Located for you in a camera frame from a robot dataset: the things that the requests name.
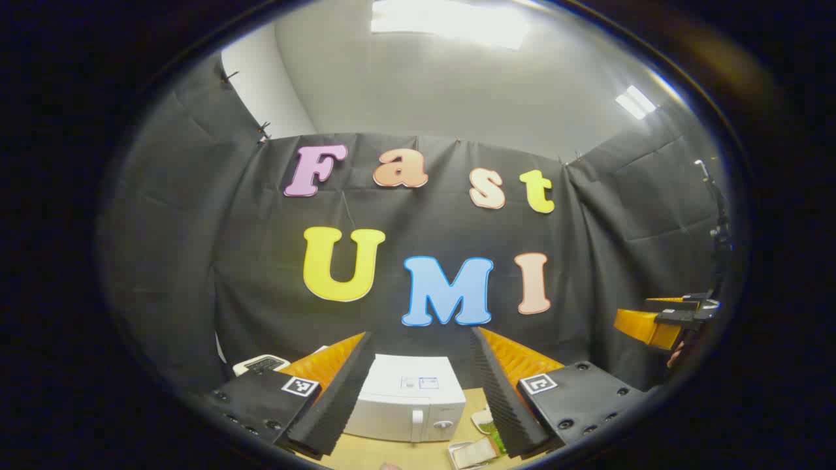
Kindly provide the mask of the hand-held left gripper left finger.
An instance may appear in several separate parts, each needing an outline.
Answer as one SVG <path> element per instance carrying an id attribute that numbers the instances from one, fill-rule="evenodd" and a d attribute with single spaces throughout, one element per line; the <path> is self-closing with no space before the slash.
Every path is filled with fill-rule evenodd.
<path id="1" fill-rule="evenodd" d="M 322 458 L 343 434 L 373 361 L 368 332 L 292 363 L 262 355 L 239 363 L 236 377 L 209 393 L 209 406 L 268 445 Z"/>

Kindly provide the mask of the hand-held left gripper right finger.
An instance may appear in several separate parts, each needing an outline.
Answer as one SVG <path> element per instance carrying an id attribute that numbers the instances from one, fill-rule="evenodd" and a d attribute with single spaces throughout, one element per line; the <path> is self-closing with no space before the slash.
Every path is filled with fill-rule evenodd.
<path id="1" fill-rule="evenodd" d="M 531 458 L 585 440 L 646 398 L 588 361 L 564 365 L 484 327 L 471 333 L 475 368 L 510 457 Z"/>

